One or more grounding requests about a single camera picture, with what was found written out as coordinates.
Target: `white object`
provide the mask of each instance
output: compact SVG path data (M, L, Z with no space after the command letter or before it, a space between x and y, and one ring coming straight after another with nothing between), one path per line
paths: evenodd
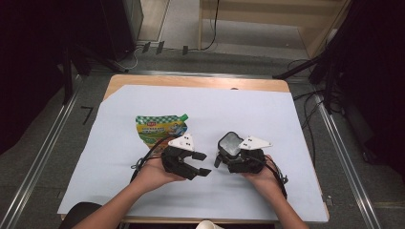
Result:
M239 144L239 148L243 150L257 150L270 146L272 146L270 142L251 135Z
M169 145L186 151L194 151L194 141L191 134L179 136L169 141Z
M203 220L197 225L196 229L224 229L210 220Z
M277 220L245 178L230 174L223 164L214 167L218 141L233 131L271 139L271 152L264 151L288 175L288 202L304 221L328 221L290 93L140 85L124 86L100 104L58 214L67 214L80 201L105 204L128 185L131 165L149 151L137 134L137 115L184 113L198 151L207 155L204 161L186 162L212 172L142 196L127 217Z

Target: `tripod leg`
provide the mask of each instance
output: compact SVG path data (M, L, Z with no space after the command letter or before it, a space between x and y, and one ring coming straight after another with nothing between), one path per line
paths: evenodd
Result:
M125 70L124 70L124 69L122 69L121 67L119 67L119 66L117 66L117 65L115 65L115 64L113 64L113 63L111 63L110 61L106 60L105 58L103 58L103 57L97 55L97 54L94 53L93 51L91 51L91 50L89 50L89 49L87 49L87 48L81 47L81 46L79 46L79 45L75 45L75 47L76 47L79 51L81 51L81 52L83 52L83 53L89 55L90 57L92 57L92 58L93 58L94 60L96 60L98 63L104 65L104 66L107 67L107 68L109 68L109 69L110 69L111 71L113 71L114 73L125 73Z
M297 67L291 69L291 70L288 71L288 72L285 72L285 73L282 73L282 74L273 75L273 79L287 79L287 78L289 78L290 76L293 76L293 75L299 73L300 71L303 71L303 70L309 68L310 66L312 66L312 65L314 65L314 64L317 64L322 58L323 58L322 55L318 55L318 56L316 56L315 58L313 58L313 59L311 59L311 60L308 60L308 61L306 61L306 62L303 63L303 64L300 64L299 66L297 66Z

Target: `green snack bag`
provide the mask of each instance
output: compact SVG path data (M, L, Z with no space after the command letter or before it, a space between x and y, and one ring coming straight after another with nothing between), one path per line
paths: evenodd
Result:
M182 116L137 116L137 131L140 139L143 140L149 149L152 149L164 137L183 135L187 131L187 125L184 123L187 118L187 114L183 114ZM154 153L162 152L170 140L171 138L164 140L154 150Z

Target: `gray floor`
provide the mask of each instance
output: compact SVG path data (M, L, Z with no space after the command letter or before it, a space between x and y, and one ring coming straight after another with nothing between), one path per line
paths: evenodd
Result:
M170 18L167 18L166 25L170 26L169 21ZM177 48L175 47L176 41L174 41L174 38L169 38L170 34L166 33L165 30L163 30L162 37L167 38L167 45L170 45L170 42L172 42L174 48ZM193 38L194 36L191 35L189 37L194 42L196 41ZM276 36L273 38L275 40L280 39L280 42L283 40ZM297 37L285 38L293 39L297 42ZM219 38L219 41L226 40L227 38L225 37ZM187 44L184 42L181 41L179 44L181 46L182 44ZM181 55L181 51L168 50L156 55L156 49L151 48L147 53L137 52L138 64L129 73L139 73L140 71L230 73L250 78L270 78L273 74L285 72L291 60L305 57L303 56L304 51L302 47L296 48L298 52L291 52L289 49L281 49L283 43L278 44L280 44L280 49L277 46L272 47L277 48L277 51L270 52L270 55L263 55L258 52L240 55L238 52L232 52L232 50L235 50L235 46L225 47L225 53L190 52L188 55ZM134 58L128 58L121 62L125 66L132 66L134 63ZM78 92L72 112L53 146L52 153L44 167L42 175L37 181L15 228L57 228L60 223L60 217L56 214L57 208L63 197L63 192L67 189L78 158L86 145L88 134L96 118L96 110L113 75L103 66L97 65L97 63L93 63L93 66L94 69L91 75L83 78L84 81ZM291 93L297 95L311 92L312 86L307 81L309 72L306 71L298 75L298 77L294 76L288 80ZM0 177L0 219L7 213L15 192L30 170L36 154L40 150L48 131L51 129L61 109L62 99L63 90L54 96L18 144L0 156L0 173L2 175ZM300 120L304 120L303 102L304 100L296 102L297 114ZM312 107L313 105L314 101L311 101L309 106ZM85 125L83 125L83 121L86 118L88 110L81 109L81 106L95 107ZM355 141L351 127L346 119L341 114L334 114L333 118L350 153L352 162L374 205L382 228L404 227L405 187L401 177L390 167L384 165L372 166L365 163L361 156L361 149ZM367 228L324 120L319 113L316 113L312 118L311 127L315 136L317 152L316 173L324 196L331 196L334 204L328 206L330 222L312 224L310 227ZM304 134L309 151L311 152L308 130L304 130Z

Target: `person's hand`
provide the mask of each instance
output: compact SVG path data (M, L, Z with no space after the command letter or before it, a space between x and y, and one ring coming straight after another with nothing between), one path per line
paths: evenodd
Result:
M132 183L140 185L144 193L147 193L166 183L180 180L185 180L185 178L164 171L161 158L151 158L146 161Z
M270 160L271 156L266 155L267 165L276 171L274 164L271 163ZM244 176L247 180L249 180L256 188L256 190L262 195L264 193L267 194L268 192L282 195L281 188L277 182L277 179L274 177L274 174L266 167L264 167L259 174L245 173L241 175Z

